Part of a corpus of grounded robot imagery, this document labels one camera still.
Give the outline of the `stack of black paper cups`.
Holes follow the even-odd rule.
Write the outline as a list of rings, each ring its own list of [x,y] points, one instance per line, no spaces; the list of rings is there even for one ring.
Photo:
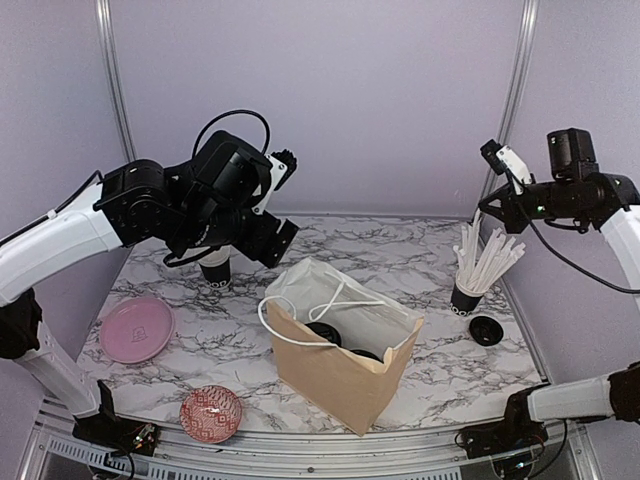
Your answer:
[[[205,280],[213,289],[227,288],[231,284],[231,247],[220,247],[198,261]]]

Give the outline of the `stack of black cup lids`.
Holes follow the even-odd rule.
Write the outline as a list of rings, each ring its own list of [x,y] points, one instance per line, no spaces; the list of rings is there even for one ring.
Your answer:
[[[474,317],[469,323],[469,333],[472,339],[483,347],[495,346],[504,337],[500,323],[488,316]]]

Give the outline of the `single black paper cup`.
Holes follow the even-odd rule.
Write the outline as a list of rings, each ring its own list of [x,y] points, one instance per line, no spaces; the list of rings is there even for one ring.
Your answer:
[[[306,324],[306,327],[330,343],[338,347],[342,346],[341,335],[335,327],[324,322],[310,322]]]
[[[377,362],[383,363],[381,358],[378,357],[377,355],[375,355],[372,352],[369,352],[369,351],[366,351],[366,350],[362,350],[362,349],[352,349],[352,350],[350,350],[350,352],[355,354],[355,355],[358,355],[360,357],[368,358],[368,359],[375,360]]]

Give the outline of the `brown paper takeout bag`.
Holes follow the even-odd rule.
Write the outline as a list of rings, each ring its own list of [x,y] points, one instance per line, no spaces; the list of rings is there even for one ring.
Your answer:
[[[423,313],[308,257],[257,307],[282,382],[358,436],[394,397]]]

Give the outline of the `single white straw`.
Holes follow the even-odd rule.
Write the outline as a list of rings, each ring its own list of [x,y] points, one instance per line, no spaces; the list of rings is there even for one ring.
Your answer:
[[[481,223],[481,210],[477,209],[471,224],[468,227],[467,242],[471,246],[476,246],[478,243]]]

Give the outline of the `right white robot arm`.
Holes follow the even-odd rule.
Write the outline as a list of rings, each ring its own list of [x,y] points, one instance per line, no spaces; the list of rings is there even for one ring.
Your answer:
[[[584,234],[600,233],[624,275],[624,285],[588,271],[561,254],[549,241],[542,242],[567,267],[607,289],[604,302],[585,300],[577,312],[594,308],[602,322],[616,313],[639,307],[639,191],[623,174],[600,170],[588,131],[569,128],[546,137],[551,180],[538,181],[509,146],[495,140],[485,143],[481,155],[491,169],[506,178],[504,186],[484,197],[479,209],[500,221],[507,232],[540,232],[537,222],[552,228]],[[548,420],[639,421],[639,364],[589,379],[558,383],[510,396],[495,430],[506,448],[515,448],[534,427]]]

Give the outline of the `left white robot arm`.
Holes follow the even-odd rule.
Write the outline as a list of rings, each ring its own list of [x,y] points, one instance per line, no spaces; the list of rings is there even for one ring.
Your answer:
[[[119,444],[126,423],[108,388],[87,379],[62,351],[35,286],[85,259],[151,238],[165,243],[169,267],[225,246],[275,267],[297,228],[266,206],[296,167],[288,150],[267,154],[220,130],[182,164],[140,159],[89,179],[60,208],[1,243],[2,357],[28,370],[102,443]]]

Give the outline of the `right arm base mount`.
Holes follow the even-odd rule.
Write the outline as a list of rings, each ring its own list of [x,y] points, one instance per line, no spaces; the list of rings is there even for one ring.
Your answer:
[[[462,428],[454,442],[468,459],[507,453],[530,446],[543,446],[548,433],[542,423],[511,425],[505,420]]]

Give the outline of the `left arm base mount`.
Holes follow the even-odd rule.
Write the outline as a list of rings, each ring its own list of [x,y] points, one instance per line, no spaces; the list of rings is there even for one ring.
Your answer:
[[[100,393],[97,412],[85,417],[74,415],[73,436],[93,444],[118,448],[125,453],[151,457],[157,446],[159,426],[118,416],[108,386],[98,380],[97,387]]]

